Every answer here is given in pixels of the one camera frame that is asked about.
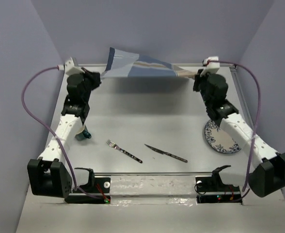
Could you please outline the blue beige plaid cloth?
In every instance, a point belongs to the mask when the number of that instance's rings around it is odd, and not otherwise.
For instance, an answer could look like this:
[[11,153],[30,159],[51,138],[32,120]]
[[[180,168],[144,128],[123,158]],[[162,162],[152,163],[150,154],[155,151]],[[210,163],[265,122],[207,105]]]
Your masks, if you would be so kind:
[[101,78],[188,77],[196,71],[182,69],[147,55],[110,48],[105,71]]

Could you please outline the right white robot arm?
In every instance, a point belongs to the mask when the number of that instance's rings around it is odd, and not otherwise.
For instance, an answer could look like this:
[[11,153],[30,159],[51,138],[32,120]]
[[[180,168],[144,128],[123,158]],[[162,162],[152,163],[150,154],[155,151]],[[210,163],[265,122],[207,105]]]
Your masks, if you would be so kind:
[[193,90],[201,94],[209,118],[248,156],[244,178],[234,181],[228,180],[223,174],[217,174],[211,177],[211,186],[215,190],[222,190],[228,184],[234,184],[251,189],[261,198],[284,188],[285,152],[279,153],[269,146],[227,100],[226,79],[216,72],[200,69],[194,76]]

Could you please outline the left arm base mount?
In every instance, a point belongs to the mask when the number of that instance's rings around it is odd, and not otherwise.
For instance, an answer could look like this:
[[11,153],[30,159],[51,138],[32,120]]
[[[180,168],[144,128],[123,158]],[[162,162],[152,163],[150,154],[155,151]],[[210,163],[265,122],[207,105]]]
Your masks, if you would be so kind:
[[64,199],[68,204],[110,204],[111,178],[95,175],[91,168],[74,168],[78,189]]

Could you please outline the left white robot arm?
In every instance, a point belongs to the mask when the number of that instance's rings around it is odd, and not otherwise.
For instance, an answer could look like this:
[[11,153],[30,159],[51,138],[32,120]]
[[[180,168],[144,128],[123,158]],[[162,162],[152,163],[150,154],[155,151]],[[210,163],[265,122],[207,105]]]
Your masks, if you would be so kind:
[[31,159],[27,171],[32,193],[36,196],[67,198],[71,190],[82,189],[89,192],[94,188],[95,180],[83,175],[78,182],[67,153],[77,134],[84,127],[90,106],[91,92],[101,84],[100,73],[85,68],[70,74],[67,78],[67,96],[61,111],[56,130],[36,117],[26,106],[25,90],[21,94],[24,110],[43,125],[52,138],[37,159]]

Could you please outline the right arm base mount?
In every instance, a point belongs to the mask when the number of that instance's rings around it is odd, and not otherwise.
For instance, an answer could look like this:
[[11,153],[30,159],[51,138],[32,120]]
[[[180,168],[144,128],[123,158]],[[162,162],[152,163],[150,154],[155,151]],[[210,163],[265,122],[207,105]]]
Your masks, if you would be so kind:
[[212,203],[242,203],[240,188],[232,184],[224,184],[220,178],[220,172],[230,165],[224,165],[214,169],[210,176],[195,178],[194,191],[198,204]]

